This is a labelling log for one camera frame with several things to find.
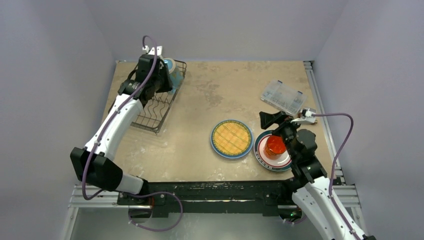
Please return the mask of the blue butterfly mug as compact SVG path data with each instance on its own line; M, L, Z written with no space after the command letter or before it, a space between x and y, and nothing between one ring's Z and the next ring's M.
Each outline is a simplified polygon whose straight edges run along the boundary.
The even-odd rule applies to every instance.
M177 62L174 59L164 58L163 61L167 65L169 78L172 83L172 90L168 91L168 93L173 95L182 85L184 78L180 68L177 66Z

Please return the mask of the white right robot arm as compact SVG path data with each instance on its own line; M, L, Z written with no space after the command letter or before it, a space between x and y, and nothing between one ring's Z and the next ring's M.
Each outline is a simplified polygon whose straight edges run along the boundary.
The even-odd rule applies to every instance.
M333 176L328 176L316 157L316 135L301 129L294 118L283 111L259 113L263 130L277 124L272 135L282 138L291 159L294 181L281 189L280 196L288 204L295 203L324 240L374 240L349 215L333 188Z

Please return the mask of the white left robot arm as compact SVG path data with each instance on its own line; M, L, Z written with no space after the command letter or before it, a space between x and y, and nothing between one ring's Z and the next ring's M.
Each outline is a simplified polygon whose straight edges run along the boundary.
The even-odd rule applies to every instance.
M114 159L123 136L145 105L156 93L165 93L172 88L167 64L156 55L143 54L136 68L120 85L100 128L84 147L75 147L70 153L82 187L89 184L101 190L128 193L138 205L148 201L148 182L124 173Z

